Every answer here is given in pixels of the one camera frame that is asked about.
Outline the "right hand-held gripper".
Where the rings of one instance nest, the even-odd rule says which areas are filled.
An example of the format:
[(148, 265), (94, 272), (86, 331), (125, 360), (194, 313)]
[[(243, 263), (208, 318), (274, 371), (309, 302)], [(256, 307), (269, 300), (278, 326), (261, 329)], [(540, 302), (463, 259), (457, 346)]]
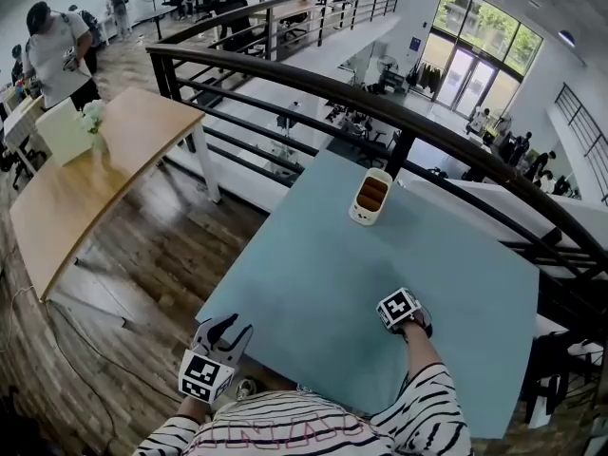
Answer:
[(428, 337), (432, 337), (430, 314), (407, 288), (399, 288), (382, 299), (377, 304), (376, 311), (385, 328), (391, 333), (404, 334), (403, 325), (412, 322), (420, 326)]

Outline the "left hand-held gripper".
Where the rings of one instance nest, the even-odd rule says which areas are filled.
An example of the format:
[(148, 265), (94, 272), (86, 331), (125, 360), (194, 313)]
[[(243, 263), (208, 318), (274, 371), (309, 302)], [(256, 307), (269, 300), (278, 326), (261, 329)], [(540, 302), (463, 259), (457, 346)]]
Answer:
[(254, 332), (248, 325), (227, 347), (216, 347), (238, 319), (233, 313), (211, 317), (199, 324), (195, 343), (184, 352), (179, 371), (179, 391), (204, 403), (214, 403), (232, 384), (237, 364)]

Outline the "person's right forearm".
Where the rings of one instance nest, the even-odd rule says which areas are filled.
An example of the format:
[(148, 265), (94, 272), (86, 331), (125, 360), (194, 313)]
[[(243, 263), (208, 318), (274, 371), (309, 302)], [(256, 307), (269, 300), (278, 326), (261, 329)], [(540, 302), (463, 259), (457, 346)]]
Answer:
[(401, 456), (474, 456), (446, 365), (422, 327), (408, 322), (403, 331), (407, 383), (392, 406), (371, 417), (370, 425)]

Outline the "person's left forearm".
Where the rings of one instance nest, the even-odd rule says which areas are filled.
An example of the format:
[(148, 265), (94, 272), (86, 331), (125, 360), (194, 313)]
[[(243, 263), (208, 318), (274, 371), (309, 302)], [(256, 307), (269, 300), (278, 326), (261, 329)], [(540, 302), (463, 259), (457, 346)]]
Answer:
[(209, 409), (206, 403), (185, 397), (177, 413), (144, 438), (132, 456), (183, 456), (205, 422)]

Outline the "white organizer box orange inside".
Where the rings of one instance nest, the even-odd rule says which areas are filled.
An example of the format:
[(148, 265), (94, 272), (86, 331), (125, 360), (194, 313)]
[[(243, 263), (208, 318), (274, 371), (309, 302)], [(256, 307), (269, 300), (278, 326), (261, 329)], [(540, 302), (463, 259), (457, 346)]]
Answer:
[(393, 178), (376, 167), (367, 170), (351, 203), (351, 219), (363, 226), (372, 226), (386, 203)]

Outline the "black garment on chair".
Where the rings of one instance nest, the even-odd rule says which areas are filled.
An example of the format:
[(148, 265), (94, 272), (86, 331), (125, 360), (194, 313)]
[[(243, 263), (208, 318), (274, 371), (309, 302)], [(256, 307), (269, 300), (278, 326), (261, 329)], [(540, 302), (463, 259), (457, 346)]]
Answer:
[(556, 408), (583, 398), (599, 380), (603, 349), (577, 332), (550, 332), (534, 339), (526, 368), (521, 401), (530, 428), (550, 421)]

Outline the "wooden desk with white legs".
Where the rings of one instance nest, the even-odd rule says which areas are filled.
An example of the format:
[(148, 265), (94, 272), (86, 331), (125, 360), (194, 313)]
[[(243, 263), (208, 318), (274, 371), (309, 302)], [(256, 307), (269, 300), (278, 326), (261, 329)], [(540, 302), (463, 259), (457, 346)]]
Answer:
[(47, 161), (11, 206), (10, 218), (30, 283), (46, 301), (82, 243), (143, 176), (186, 136), (213, 202), (221, 199), (202, 128), (202, 110), (130, 87), (104, 109), (102, 154), (66, 165)]

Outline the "black curved metal railing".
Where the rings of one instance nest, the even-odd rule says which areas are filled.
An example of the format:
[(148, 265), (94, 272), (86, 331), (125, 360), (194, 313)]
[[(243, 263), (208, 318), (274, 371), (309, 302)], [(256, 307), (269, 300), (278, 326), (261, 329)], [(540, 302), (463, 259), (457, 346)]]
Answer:
[[(560, 278), (551, 273), (542, 274), (540, 313), (567, 328), (584, 332), (589, 338), (608, 336), (608, 249), (602, 247), (563, 207), (512, 167), (447, 128), (397, 104), (307, 70), (214, 49), (193, 50), (156, 44), (147, 47), (146, 51), (151, 58), (159, 90), (164, 97), (181, 102), (181, 87), (188, 86), (196, 91), (209, 91), (245, 105), (293, 118), (301, 124), (353, 144), (362, 151), (385, 160), (386, 170), (392, 177), (401, 170), (407, 170), (497, 220), (521, 237), (520, 241), (508, 242), (508, 247), (519, 249), (521, 255), (537, 266), (561, 267), (569, 274), (567, 278)], [(182, 79), (175, 72), (176, 61), (221, 67), (310, 93), (332, 104), (343, 105), (392, 125), (399, 130), (400, 137), (393, 150), (387, 151), (299, 112), (292, 112), (215, 85)], [(534, 234), (517, 220), (474, 197), (463, 187), (409, 161), (407, 155), (415, 140), (433, 145), (452, 158), (484, 173), (547, 219), (553, 227), (552, 230), (543, 236)]]

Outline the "clothes rack with dark coats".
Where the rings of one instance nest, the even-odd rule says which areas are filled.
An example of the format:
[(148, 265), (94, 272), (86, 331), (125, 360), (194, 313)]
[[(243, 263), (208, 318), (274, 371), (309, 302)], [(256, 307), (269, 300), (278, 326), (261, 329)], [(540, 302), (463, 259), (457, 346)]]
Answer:
[(422, 61), (410, 70), (406, 83), (410, 90), (431, 99), (439, 90), (442, 77), (443, 69), (441, 67)]

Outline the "glass entrance door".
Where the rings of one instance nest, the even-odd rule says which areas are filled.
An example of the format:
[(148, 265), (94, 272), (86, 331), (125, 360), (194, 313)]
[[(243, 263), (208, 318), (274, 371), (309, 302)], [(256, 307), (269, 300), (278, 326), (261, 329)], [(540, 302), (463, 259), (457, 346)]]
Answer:
[(498, 69), (456, 47), (449, 58), (435, 101), (462, 118), (470, 118), (483, 104)]

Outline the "white flower bouquet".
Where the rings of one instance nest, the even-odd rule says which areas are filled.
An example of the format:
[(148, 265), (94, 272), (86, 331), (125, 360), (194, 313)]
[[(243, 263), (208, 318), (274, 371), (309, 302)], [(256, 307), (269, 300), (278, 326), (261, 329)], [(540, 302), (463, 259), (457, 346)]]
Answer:
[(105, 102), (94, 100), (84, 105), (78, 112), (77, 122), (80, 128), (90, 137), (92, 148), (103, 154), (107, 151), (107, 144), (100, 129), (104, 120)]

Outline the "white cardboard box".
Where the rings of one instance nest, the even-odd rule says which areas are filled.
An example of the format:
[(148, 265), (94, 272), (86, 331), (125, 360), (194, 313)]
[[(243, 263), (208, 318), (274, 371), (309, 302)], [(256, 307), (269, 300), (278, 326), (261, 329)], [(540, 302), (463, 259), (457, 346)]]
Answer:
[(80, 112), (70, 98), (58, 103), (36, 120), (38, 134), (60, 166), (71, 162), (92, 147), (89, 134), (80, 125)]

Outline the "large window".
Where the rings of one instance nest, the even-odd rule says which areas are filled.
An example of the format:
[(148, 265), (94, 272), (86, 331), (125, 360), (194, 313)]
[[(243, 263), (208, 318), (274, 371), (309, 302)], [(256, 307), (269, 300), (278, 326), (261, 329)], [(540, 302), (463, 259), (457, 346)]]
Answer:
[(485, 0), (439, 0), (433, 26), (524, 76), (542, 38)]

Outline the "black mezzanine railing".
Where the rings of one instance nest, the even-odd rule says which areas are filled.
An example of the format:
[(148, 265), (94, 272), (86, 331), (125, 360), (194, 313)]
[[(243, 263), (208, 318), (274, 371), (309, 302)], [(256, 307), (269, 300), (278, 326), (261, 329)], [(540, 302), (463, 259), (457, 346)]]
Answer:
[(211, 37), (210, 49), (274, 60), (289, 51), (323, 44), (325, 38), (396, 12), (399, 0), (264, 0), (225, 11), (165, 37), (161, 45), (192, 47)]

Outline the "black wall-side railing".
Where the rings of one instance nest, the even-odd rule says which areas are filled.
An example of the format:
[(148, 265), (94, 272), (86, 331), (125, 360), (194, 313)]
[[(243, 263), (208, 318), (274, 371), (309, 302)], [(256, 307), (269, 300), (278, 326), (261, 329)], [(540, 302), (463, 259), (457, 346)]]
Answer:
[(567, 83), (563, 83), (555, 105), (574, 132), (596, 179), (608, 183), (608, 135)]

